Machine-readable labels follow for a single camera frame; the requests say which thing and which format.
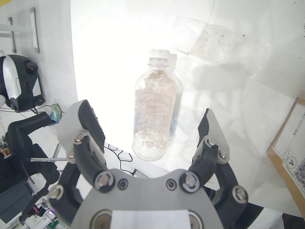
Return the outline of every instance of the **black cable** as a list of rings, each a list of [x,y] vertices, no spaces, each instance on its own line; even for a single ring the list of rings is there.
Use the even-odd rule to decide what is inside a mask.
[[[36,114],[36,115],[38,114],[38,111],[37,111],[37,109],[36,109],[35,107],[34,107],[34,109],[32,108],[31,111],[32,111],[34,114]]]
[[[50,107],[50,108],[51,108],[52,106],[44,105],[44,106],[41,106],[40,108],[43,108],[43,107]],[[15,111],[5,111],[5,110],[0,110],[0,111],[16,113]]]
[[[20,113],[20,114],[26,119],[26,117],[22,113]]]
[[[43,107],[52,107],[52,106],[49,106],[49,105],[44,105],[44,106],[41,106],[40,108],[43,108]],[[5,110],[0,110],[2,112],[9,112],[9,113],[16,113],[14,110],[13,111],[5,111]],[[28,111],[24,111],[23,113],[26,113],[26,112],[33,112],[33,110],[28,110]]]
[[[104,146],[104,148],[109,149],[111,152],[113,152],[113,153],[116,155],[117,159],[119,159],[119,161],[120,161],[120,169],[121,169],[122,171],[126,171],[126,172],[129,172],[130,174],[133,174],[133,172],[130,172],[129,170],[122,169],[122,162],[123,162],[123,161],[127,161],[127,162],[132,162],[132,161],[133,161],[132,155],[131,155],[130,153],[128,153],[128,154],[129,154],[131,160],[122,160],[122,159],[120,158],[120,154],[123,152],[123,150],[122,150],[119,154],[116,154],[115,151],[117,151],[118,148],[117,148],[116,150],[113,150],[113,149],[109,148],[109,144],[108,144],[108,147]]]
[[[114,150],[114,149],[109,148],[109,145],[110,145],[110,144],[108,144],[108,149],[110,149],[110,150],[112,150],[112,151],[117,151],[117,149],[116,149],[116,150]]]

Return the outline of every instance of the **cardboard box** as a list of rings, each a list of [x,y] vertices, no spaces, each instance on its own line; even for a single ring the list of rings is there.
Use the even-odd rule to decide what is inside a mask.
[[[305,100],[297,98],[266,151],[305,218]]]

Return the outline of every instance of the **white table surface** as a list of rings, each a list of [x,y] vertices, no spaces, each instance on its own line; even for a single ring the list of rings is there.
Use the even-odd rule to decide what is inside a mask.
[[[304,5],[305,0],[71,0],[78,99],[89,100],[106,142],[132,153],[134,83],[148,69],[148,50],[177,53],[175,71],[185,87],[177,136],[155,163],[170,171],[187,169],[197,126],[211,108],[249,201],[300,215],[265,152],[305,90]],[[175,24],[177,17],[187,20]],[[192,39],[184,30],[194,19],[211,31],[203,32],[203,45],[195,44],[200,31]],[[177,46],[190,55],[172,48]]]

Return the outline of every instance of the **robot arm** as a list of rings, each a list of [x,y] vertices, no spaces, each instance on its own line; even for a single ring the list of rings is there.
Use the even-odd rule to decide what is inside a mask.
[[[133,212],[134,224],[130,228],[143,228],[137,219],[143,211],[152,212],[153,216],[155,211],[181,210],[188,211],[192,229],[230,228],[243,213],[248,195],[228,164],[229,146],[210,109],[198,130],[199,143],[189,170],[139,179],[107,169],[104,133],[88,101],[77,102],[58,125],[59,142],[69,163],[49,192],[50,204],[72,229],[113,229],[117,211]],[[210,200],[202,187],[214,173],[220,189]],[[76,188],[80,174],[93,186],[85,200]]]

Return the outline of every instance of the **qr code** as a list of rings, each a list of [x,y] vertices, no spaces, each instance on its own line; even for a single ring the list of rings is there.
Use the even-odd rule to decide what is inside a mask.
[[[305,189],[305,160],[299,165],[299,168],[294,172],[295,178],[300,182]]]

